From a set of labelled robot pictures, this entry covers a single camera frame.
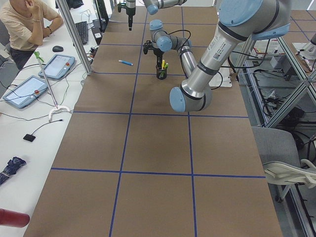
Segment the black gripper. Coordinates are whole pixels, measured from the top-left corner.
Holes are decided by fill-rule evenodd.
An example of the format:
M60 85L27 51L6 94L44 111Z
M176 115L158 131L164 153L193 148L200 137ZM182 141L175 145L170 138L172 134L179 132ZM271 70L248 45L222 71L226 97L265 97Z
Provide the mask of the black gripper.
M159 48L154 48L153 52L157 58L156 70L158 71L158 70L162 69L163 51L161 51Z
M128 29L129 31L132 31L132 24L133 24L132 17L136 13L136 2L135 0L126 0L125 6L126 6L126 14L130 17L128 18Z

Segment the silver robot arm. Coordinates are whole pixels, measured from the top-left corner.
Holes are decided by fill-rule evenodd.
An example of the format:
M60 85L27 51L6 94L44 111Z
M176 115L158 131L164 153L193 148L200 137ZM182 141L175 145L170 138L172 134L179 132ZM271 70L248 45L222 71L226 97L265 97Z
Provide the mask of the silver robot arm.
M162 52L177 50L187 79L172 88L169 96L176 112L201 111L212 99L209 86L238 43L274 39L285 35L290 27L290 0L223 0L214 38L196 62L185 38L168 35L160 20L150 22L154 48Z
M159 9L182 5L186 0L143 0L142 2L149 14L154 15ZM126 10L126 14L128 15L128 29L132 31L133 17L136 14L136 1L126 0L119 8L124 8Z

